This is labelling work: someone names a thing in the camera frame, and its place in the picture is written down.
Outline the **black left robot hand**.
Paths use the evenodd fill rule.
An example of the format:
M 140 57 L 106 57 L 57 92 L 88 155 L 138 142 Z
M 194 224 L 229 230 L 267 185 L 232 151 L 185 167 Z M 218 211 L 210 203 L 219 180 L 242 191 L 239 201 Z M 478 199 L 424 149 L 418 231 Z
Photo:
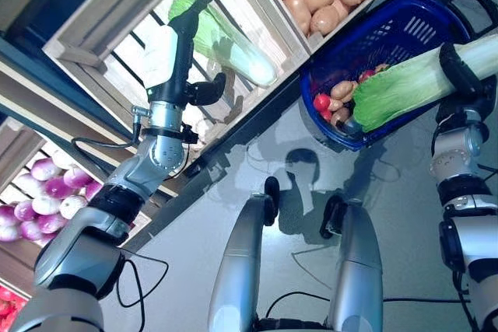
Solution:
M 185 108 L 216 103 L 223 95 L 226 75 L 219 73 L 211 82 L 188 82 L 193 62 L 194 38 L 199 16 L 212 0 L 194 0 L 168 24 L 160 26 L 145 47 L 148 101 L 166 102 Z

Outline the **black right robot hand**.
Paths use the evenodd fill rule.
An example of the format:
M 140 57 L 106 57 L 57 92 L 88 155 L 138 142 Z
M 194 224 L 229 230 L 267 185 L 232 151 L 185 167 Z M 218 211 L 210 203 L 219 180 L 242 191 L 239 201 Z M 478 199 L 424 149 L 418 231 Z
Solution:
M 482 79 L 456 51 L 454 44 L 445 43 L 439 53 L 440 67 L 455 92 L 441 100 L 436 122 L 467 114 L 468 121 L 483 122 L 494 110 L 497 97 L 496 74 L 486 73 Z

